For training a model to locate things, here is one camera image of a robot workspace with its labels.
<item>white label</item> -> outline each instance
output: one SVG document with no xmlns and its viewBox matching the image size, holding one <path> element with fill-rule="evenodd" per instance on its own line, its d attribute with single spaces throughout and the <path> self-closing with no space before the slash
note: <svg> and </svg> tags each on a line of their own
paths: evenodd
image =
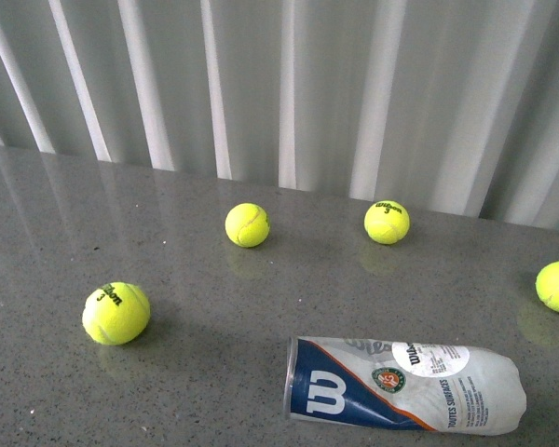
<svg viewBox="0 0 559 447">
<path fill-rule="evenodd" d="M 396 342 L 392 354 L 402 368 L 419 377 L 447 377 L 459 373 L 470 359 L 465 346 L 420 343 Z"/>
</svg>

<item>corrugated wall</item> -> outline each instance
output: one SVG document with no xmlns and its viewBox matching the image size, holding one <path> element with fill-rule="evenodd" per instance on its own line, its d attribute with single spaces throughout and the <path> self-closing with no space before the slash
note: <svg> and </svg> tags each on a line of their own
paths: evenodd
<svg viewBox="0 0 559 447">
<path fill-rule="evenodd" d="M 0 0 L 0 145 L 559 229 L 559 1 Z"/>
</svg>

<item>gray countertop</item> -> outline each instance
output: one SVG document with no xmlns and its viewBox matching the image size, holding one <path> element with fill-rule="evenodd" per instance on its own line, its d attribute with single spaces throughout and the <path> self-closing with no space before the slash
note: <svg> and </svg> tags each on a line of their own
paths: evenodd
<svg viewBox="0 0 559 447">
<path fill-rule="evenodd" d="M 247 201 L 272 225 L 250 250 L 224 231 Z M 559 314 L 534 289 L 559 233 L 410 209 L 386 247 L 369 206 L 0 148 L 0 446 L 559 446 Z M 115 280 L 152 319 L 102 346 L 81 314 Z M 285 420 L 290 335 L 490 348 L 527 411 L 493 438 Z"/>
</svg>

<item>blue label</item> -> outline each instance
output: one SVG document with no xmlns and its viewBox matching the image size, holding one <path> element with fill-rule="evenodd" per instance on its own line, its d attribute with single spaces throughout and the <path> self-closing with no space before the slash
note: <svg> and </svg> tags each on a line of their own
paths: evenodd
<svg viewBox="0 0 559 447">
<path fill-rule="evenodd" d="M 382 399 L 315 344 L 298 340 L 292 413 L 356 426 L 424 430 Z"/>
</svg>

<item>wilson w logo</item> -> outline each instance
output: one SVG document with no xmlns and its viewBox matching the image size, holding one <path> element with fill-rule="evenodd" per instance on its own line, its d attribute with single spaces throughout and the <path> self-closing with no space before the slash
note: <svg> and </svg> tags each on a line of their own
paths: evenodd
<svg viewBox="0 0 559 447">
<path fill-rule="evenodd" d="M 319 380 L 330 382 L 333 385 L 319 385 Z M 345 392 L 346 383 L 337 375 L 326 371 L 312 371 L 310 373 L 310 385 L 308 387 L 307 413 L 342 413 L 346 406 L 346 401 L 344 400 Z M 324 398 L 325 402 L 316 401 L 316 398 Z"/>
</svg>

